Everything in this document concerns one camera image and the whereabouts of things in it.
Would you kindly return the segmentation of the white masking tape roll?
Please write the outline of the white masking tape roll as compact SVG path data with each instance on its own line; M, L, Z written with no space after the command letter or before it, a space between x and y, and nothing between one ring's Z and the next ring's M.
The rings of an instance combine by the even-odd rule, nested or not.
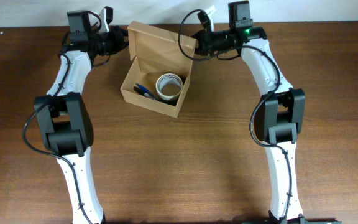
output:
M158 78L155 88L161 99L173 101L180 96L183 89L183 81L174 73L166 73Z

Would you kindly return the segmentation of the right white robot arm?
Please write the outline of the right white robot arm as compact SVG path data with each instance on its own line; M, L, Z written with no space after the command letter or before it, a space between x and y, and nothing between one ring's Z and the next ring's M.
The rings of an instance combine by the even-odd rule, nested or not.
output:
M214 8L195 10L203 27L193 35L198 41L195 54L208 60L235 50L249 67L260 93L260 101L250 117L250 135L265 149L272 188L267 223L306 223L295 170L305 93L301 88L294 88L280 71L264 28L253 23L249 2L232 2L228 11L229 29L215 31Z

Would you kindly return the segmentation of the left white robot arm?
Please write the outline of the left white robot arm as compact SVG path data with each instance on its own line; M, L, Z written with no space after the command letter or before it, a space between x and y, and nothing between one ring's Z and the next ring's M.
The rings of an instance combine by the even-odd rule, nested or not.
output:
M93 125L82 98L86 77L97 67L95 58L125 49L128 31L112 26L114 10L70 11L69 31L58 53L60 68L44 96L34 100L45 154L56 158L70 196L73 223L105 223L91 170Z

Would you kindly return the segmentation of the brown cardboard box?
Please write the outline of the brown cardboard box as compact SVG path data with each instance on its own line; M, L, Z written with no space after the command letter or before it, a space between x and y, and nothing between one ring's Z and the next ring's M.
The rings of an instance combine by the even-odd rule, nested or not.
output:
M121 86L124 100L143 108L176 118L190 85L196 40L158 27L133 21L128 27L129 53L133 61ZM142 85L159 97L158 86L164 74L176 75L181 83L173 101L153 100L138 94L134 87Z

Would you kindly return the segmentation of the blue ballpoint pen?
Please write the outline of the blue ballpoint pen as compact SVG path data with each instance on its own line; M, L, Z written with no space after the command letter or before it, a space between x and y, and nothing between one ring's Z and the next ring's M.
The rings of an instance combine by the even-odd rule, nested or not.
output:
M145 93L147 93L149 96L151 96L153 99L157 100L157 97L154 96L154 94L148 90L146 87L142 86L141 84L139 83L136 83L137 87L140 88L142 91L144 91Z

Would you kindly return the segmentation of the black permanent marker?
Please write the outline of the black permanent marker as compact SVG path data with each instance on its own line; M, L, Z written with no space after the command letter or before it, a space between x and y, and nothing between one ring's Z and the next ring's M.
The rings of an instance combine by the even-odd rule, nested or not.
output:
M140 88L137 87L137 86L134 86L133 89L134 89L134 91L135 91L136 93L138 93L139 95L142 95L142 96L144 96L144 97L147 97L147 98L150 98L150 99L152 99L152 100L157 100L157 101L158 101L158 99L157 99L156 97L154 97L153 94L147 93L146 91L140 89Z

